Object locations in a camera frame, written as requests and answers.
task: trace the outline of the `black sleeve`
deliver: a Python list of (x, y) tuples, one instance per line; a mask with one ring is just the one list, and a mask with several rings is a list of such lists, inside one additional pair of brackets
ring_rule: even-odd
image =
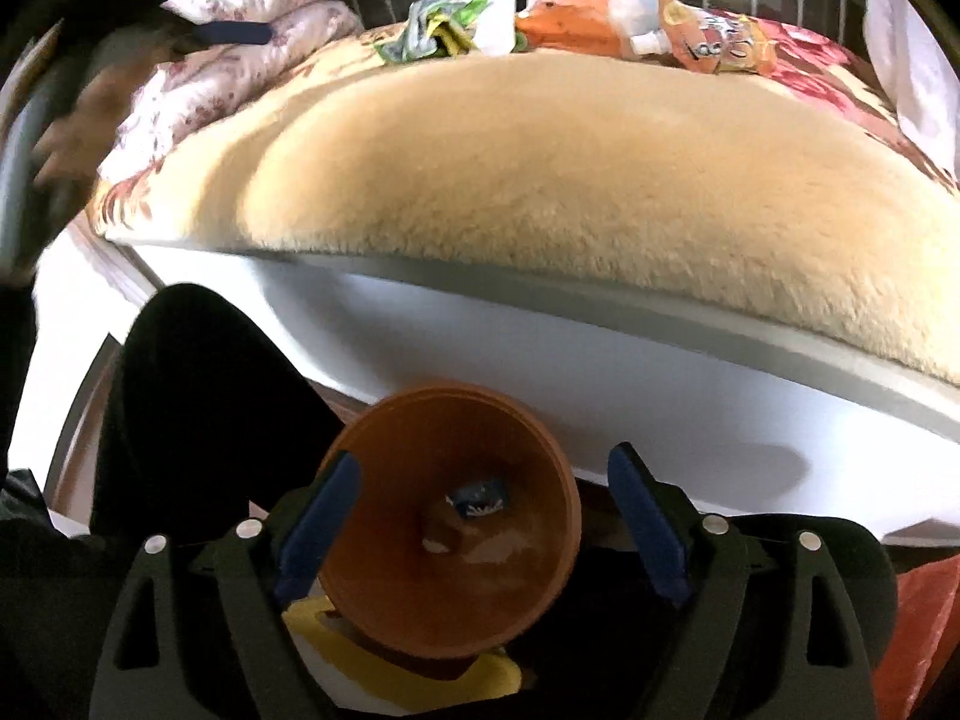
[(13, 421), (36, 342), (37, 314), (32, 289), (0, 287), (0, 485), (7, 478)]

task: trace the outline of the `white cap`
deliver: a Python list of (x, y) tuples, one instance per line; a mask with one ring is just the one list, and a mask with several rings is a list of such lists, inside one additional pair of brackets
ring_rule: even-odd
[(630, 39), (630, 47), (637, 56), (649, 56), (655, 53), (670, 53), (670, 39), (666, 32), (657, 29), (644, 35), (634, 35)]

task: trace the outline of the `person's leg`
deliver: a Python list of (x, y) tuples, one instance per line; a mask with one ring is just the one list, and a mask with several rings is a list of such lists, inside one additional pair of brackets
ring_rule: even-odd
[(210, 290), (158, 293), (133, 324), (100, 440), (91, 531), (219, 538), (313, 479), (343, 423), (270, 340)]

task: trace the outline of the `bed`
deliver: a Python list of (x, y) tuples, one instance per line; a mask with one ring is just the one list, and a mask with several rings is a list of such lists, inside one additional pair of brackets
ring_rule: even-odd
[[(347, 1), (368, 26), (400, 8)], [(863, 0), (834, 1), (795, 3), (818, 31), (779, 27), (778, 79), (390, 67), (377, 26), (104, 181), (88, 219), (363, 402), (473, 381), (592, 481), (631, 440), (704, 509), (960, 523), (957, 187), (857, 57)]]

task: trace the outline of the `mattress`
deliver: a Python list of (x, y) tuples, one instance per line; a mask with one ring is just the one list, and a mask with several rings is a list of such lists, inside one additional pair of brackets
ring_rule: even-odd
[(787, 83), (563, 52), (386, 67), (379, 36), (99, 186), (94, 229), (616, 283), (960, 384), (956, 186), (862, 69), (810, 73), (815, 52)]

